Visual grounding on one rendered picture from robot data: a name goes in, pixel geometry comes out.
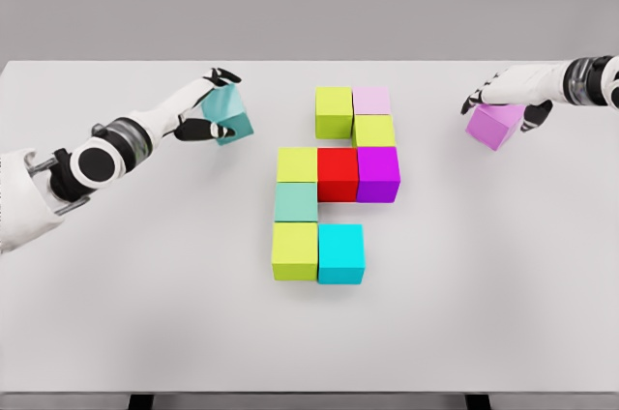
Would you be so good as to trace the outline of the orchid purple cube block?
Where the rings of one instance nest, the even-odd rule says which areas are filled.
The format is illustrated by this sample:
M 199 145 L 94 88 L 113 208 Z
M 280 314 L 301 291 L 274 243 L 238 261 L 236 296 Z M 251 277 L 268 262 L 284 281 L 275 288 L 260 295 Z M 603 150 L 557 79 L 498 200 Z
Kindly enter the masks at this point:
M 524 105 L 518 104 L 480 104 L 474 108 L 465 131 L 497 151 L 519 128 L 524 109 Z

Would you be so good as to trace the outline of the yellow-green cube block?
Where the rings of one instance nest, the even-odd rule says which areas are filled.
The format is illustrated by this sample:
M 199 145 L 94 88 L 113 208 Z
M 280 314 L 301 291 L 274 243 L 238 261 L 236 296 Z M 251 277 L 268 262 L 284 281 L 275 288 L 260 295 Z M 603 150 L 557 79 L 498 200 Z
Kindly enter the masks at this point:
M 316 281 L 318 224 L 275 222 L 271 264 L 275 280 Z
M 318 181 L 316 147 L 280 147 L 277 181 L 282 183 L 316 183 Z
M 352 123 L 350 87 L 322 86 L 315 89 L 315 136 L 318 139 L 349 139 Z
M 391 115 L 355 115 L 352 130 L 354 147 L 395 147 L 396 136 Z

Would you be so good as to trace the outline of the red cube block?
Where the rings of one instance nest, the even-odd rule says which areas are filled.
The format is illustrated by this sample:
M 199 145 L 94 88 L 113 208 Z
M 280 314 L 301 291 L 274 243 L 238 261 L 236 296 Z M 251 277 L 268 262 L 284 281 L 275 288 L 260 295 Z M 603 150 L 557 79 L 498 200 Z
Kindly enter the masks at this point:
M 319 148 L 317 166 L 319 202 L 356 201 L 359 171 L 355 148 Z

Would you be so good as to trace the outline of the pale pink cube block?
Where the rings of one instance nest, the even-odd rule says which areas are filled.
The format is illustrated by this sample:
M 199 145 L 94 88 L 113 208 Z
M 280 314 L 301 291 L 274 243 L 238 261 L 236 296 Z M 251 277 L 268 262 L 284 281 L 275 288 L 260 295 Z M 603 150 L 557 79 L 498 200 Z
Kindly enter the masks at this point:
M 353 86 L 352 101 L 355 115 L 390 115 L 391 102 L 386 86 Z

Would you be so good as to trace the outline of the mint green cube block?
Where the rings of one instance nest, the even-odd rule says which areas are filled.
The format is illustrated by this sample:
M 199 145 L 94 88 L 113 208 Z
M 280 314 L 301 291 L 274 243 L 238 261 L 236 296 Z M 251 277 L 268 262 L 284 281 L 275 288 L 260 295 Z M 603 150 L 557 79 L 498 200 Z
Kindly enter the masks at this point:
M 275 222 L 318 222 L 317 184 L 277 183 Z

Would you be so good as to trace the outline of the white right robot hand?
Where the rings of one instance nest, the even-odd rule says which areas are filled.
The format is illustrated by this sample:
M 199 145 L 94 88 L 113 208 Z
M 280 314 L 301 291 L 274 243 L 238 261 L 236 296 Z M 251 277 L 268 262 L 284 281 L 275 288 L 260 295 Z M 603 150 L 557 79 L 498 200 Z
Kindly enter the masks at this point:
M 544 87 L 548 64 L 514 65 L 496 73 L 467 97 L 460 109 L 466 115 L 480 105 L 524 105 L 522 132 L 540 127 L 553 108 L 551 95 Z

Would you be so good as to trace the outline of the vivid purple cube block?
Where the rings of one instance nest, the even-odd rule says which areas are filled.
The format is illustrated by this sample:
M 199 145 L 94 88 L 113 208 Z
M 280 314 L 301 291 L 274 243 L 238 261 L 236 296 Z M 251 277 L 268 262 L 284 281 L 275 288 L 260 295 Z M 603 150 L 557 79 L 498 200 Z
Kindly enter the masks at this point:
M 360 203 L 394 203 L 400 185 L 396 147 L 359 147 L 357 149 Z

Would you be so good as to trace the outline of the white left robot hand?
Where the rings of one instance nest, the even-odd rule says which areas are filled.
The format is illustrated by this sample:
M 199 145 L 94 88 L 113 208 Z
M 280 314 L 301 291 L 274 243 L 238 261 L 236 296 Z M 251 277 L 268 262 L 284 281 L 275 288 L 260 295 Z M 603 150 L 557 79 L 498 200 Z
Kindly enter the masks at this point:
M 242 78 L 235 73 L 223 68 L 212 68 L 209 73 L 186 86 L 182 94 L 185 110 L 178 115 L 178 126 L 173 135 L 184 142 L 235 137 L 236 131 L 205 119 L 199 110 L 214 91 L 241 81 Z

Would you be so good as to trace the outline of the bright cyan cube block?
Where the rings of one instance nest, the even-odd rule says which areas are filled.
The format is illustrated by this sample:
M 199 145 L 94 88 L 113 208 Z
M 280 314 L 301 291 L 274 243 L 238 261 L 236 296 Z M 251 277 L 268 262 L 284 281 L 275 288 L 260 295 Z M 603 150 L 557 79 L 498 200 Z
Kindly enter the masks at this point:
M 321 284 L 361 284 L 366 270 L 361 224 L 318 224 L 318 274 Z

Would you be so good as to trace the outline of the teal cube block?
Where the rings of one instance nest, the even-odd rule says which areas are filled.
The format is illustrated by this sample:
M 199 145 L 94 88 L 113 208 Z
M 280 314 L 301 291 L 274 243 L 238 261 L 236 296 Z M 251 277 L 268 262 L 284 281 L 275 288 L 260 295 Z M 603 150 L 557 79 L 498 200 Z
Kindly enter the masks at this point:
M 253 134 L 251 121 L 235 84 L 214 89 L 200 106 L 205 119 L 235 131 L 234 136 L 218 138 L 220 146 Z

